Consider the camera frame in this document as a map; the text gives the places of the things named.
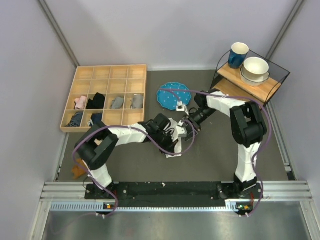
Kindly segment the white underwear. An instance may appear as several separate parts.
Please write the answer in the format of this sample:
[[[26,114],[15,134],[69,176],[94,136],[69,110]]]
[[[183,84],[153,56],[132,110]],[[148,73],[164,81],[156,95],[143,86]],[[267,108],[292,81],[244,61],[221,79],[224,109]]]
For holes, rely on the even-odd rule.
[[[165,128],[166,133],[174,133],[174,128],[173,128],[173,122],[175,121],[173,118],[169,118],[170,124]],[[181,157],[182,154],[179,154],[182,152],[182,138],[178,139],[178,144],[176,145],[174,149],[176,155],[170,155],[170,154],[165,154],[165,157],[168,158],[174,158],[174,157]]]

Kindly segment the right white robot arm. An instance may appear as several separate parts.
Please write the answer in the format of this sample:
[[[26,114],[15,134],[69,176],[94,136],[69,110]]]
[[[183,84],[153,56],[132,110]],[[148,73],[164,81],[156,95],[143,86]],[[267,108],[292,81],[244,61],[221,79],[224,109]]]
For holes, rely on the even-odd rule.
[[[233,192],[239,198],[245,198],[257,185],[255,171],[257,152],[267,133],[267,126],[262,117],[260,106],[250,100],[243,101],[229,98],[217,89],[196,93],[194,101],[198,109],[185,117],[188,141],[202,129],[201,124],[215,112],[230,118],[231,133],[238,144],[238,161],[233,178]]]

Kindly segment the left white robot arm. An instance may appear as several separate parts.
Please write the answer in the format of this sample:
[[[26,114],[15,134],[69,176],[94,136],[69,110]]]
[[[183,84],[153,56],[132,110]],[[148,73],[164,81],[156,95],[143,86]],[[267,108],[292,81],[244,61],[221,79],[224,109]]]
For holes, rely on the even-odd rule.
[[[74,150],[96,185],[97,194],[106,199],[114,191],[107,161],[116,147],[151,142],[167,158],[179,157],[182,155],[182,138],[186,134],[183,121],[177,122],[162,113],[155,119],[132,125],[105,125],[99,121],[82,136]]]

